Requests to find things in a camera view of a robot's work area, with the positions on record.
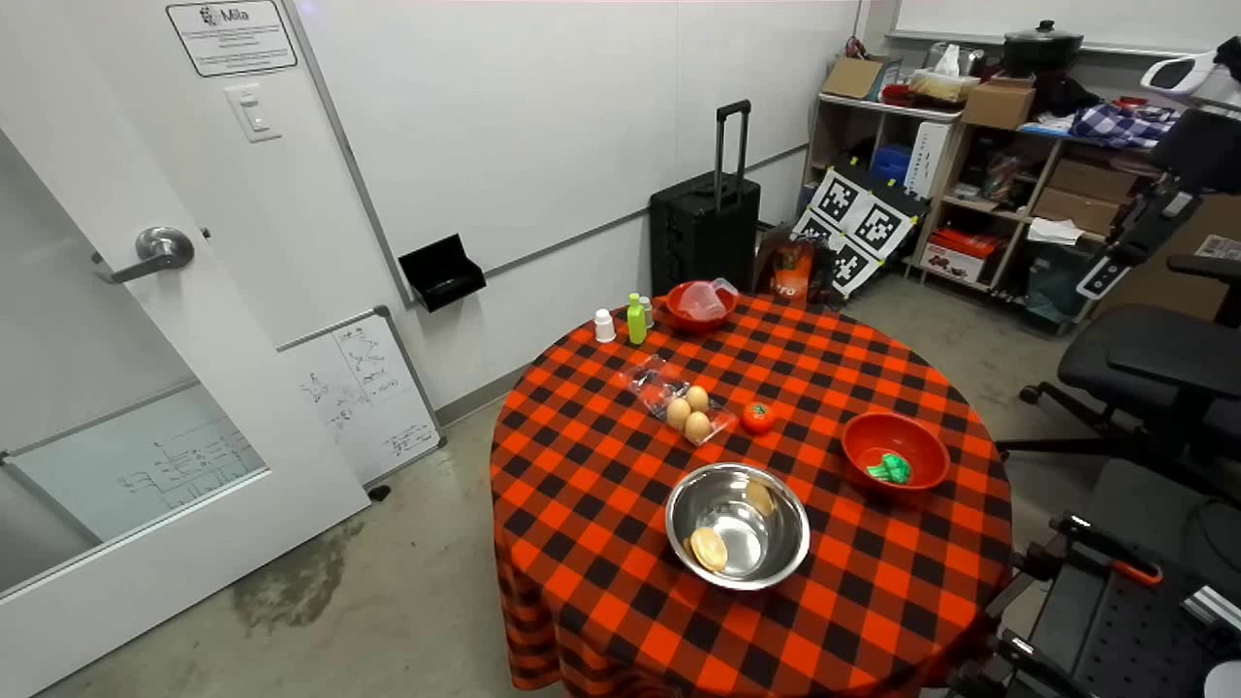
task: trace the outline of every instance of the door handle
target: door handle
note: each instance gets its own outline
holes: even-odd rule
[[[188,260],[192,260],[192,240],[178,229],[145,229],[133,249],[134,249],[141,262],[121,269],[121,271],[103,269],[103,255],[97,253],[93,255],[97,274],[107,284],[133,284],[133,280],[145,280],[155,271],[188,269]]]

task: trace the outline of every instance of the floor stain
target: floor stain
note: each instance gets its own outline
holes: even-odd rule
[[[231,611],[244,627],[298,627],[314,624],[332,601],[345,573],[345,545],[359,536],[359,518],[301,543],[270,565],[231,586]]]

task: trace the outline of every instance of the black and white marker board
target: black and white marker board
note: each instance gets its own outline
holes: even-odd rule
[[[389,309],[314,333],[283,348],[283,358],[359,481],[375,481],[441,447]]]

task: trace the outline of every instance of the glass panel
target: glass panel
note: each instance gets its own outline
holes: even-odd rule
[[[0,133],[0,596],[260,470]]]

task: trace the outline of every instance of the black and red plaid tablecloth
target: black and red plaid tablecloth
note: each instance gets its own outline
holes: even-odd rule
[[[646,358],[783,423],[690,447],[624,386]],[[930,423],[949,481],[908,503],[857,489],[839,436],[866,407]],[[664,501],[709,461],[760,467],[808,503],[809,560],[777,589],[715,589],[672,554]],[[881,328],[771,299],[700,340],[598,346],[578,324],[508,390],[488,481],[517,685],[866,695],[941,660],[1007,579],[1007,481],[971,402]]]

